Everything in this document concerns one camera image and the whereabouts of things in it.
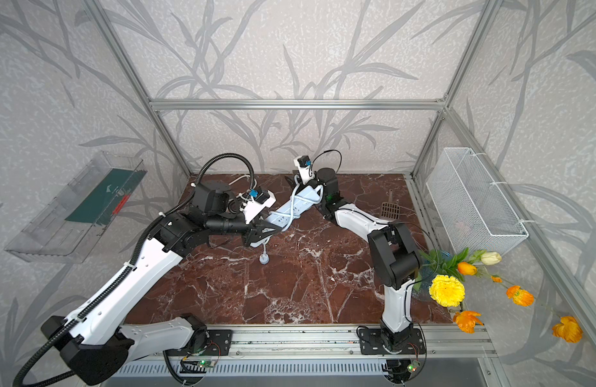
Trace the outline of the clear plastic wall bin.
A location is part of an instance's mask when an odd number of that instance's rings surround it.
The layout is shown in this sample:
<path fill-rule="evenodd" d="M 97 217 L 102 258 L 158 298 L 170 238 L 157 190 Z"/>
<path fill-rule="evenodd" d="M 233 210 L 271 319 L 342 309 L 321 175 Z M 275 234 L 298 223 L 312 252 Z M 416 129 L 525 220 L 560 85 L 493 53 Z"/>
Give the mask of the clear plastic wall bin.
<path fill-rule="evenodd" d="M 29 263 L 84 262 L 146 173 L 140 157 L 97 153 L 5 251 Z"/>

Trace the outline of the light blue power strip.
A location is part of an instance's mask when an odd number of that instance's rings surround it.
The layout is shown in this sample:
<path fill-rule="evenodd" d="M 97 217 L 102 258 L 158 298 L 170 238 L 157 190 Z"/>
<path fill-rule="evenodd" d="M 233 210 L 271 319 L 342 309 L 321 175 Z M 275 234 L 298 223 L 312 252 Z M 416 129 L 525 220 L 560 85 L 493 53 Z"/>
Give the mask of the light blue power strip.
<path fill-rule="evenodd" d="M 288 230 L 294 219 L 298 219 L 312 206 L 320 203 L 322 190 L 321 185 L 317 185 L 315 188 L 310 185 L 303 187 L 297 185 L 293 189 L 290 199 L 279 209 L 272 211 L 265 221 L 281 227 L 282 232 Z"/>

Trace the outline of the beige plastic litter scoop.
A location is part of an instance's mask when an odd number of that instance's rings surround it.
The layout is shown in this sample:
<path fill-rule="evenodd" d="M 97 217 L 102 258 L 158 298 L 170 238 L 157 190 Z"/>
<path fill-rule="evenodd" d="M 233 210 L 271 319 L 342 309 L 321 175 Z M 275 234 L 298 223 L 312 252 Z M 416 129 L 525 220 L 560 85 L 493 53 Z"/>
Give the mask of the beige plastic litter scoop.
<path fill-rule="evenodd" d="M 402 207 L 393 200 L 393 190 L 388 191 L 388 199 L 381 204 L 382 219 L 398 220 L 402 215 Z"/>

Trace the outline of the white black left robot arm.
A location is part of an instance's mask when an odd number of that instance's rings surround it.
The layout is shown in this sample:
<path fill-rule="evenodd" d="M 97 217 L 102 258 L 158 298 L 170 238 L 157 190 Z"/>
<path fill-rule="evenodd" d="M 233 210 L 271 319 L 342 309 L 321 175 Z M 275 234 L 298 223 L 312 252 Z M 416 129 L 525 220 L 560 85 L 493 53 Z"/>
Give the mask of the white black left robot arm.
<path fill-rule="evenodd" d="M 212 235 L 238 235 L 250 245 L 281 232 L 261 216 L 274 203 L 272 192 L 257 187 L 240 198 L 223 182 L 196 184 L 188 199 L 145 229 L 132 257 L 95 295 L 68 316 L 53 316 L 43 324 L 47 343 L 41 352 L 57 349 L 69 368 L 46 385 L 72 376 L 99 385 L 130 361 L 158 352 L 205 350 L 208 328 L 193 314 L 146 325 L 126 325 L 125 317 L 159 279 Z"/>

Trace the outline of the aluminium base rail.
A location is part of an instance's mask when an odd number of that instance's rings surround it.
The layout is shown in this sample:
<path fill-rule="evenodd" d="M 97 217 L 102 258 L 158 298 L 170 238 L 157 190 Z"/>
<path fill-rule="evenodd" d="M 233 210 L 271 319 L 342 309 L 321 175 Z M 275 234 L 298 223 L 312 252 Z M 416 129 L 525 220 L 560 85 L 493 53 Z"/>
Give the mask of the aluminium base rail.
<path fill-rule="evenodd" d="M 416 324 L 401 349 L 388 352 L 375 324 L 210 325 L 208 352 L 222 360 L 495 358 L 487 329 L 467 335 L 452 324 Z"/>

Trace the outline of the artificial flower bouquet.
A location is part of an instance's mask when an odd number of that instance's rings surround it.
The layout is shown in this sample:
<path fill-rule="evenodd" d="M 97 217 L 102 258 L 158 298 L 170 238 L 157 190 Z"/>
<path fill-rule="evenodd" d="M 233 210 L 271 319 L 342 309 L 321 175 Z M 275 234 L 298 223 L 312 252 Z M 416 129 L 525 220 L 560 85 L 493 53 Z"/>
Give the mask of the artificial flower bouquet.
<path fill-rule="evenodd" d="M 427 283 L 427 291 L 432 300 L 449 310 L 455 309 L 452 320 L 458 328 L 467 334 L 473 334 L 475 328 L 483 326 L 481 313 L 472 309 L 480 300 L 480 291 L 486 290 L 485 300 L 502 303 L 505 299 L 510 305 L 519 308 L 541 306 L 559 318 L 551 328 L 552 335 L 567 343 L 578 343 L 584 337 L 583 328 L 571 315 L 557 312 L 556 309 L 538 301 L 527 288 L 503 277 L 493 267 L 502 261 L 499 253 L 488 250 L 465 248 L 455 255 L 440 250 L 421 251 L 420 257 L 430 273 L 419 278 Z"/>

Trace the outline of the green card in bin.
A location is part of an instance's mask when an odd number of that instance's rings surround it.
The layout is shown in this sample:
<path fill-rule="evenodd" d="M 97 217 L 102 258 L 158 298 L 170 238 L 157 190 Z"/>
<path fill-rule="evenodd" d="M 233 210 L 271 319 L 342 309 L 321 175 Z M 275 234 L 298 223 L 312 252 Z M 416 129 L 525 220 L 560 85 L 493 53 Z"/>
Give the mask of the green card in bin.
<path fill-rule="evenodd" d="M 66 221 L 107 226 L 146 175 L 146 170 L 111 169 Z"/>

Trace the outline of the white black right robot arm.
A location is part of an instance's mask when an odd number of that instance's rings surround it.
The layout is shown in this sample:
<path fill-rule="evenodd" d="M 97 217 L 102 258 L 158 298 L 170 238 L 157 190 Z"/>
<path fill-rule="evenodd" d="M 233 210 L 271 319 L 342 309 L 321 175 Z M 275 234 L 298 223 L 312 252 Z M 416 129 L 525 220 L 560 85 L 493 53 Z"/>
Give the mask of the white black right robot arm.
<path fill-rule="evenodd" d="M 331 168 L 320 169 L 315 180 L 323 187 L 317 209 L 325 219 L 365 240 L 375 275 L 384 286 L 380 340 L 385 351 L 401 353 L 420 347 L 411 340 L 416 329 L 411 319 L 411 293 L 422 266 L 412 232 L 403 223 L 385 222 L 362 211 L 340 194 L 338 177 Z"/>

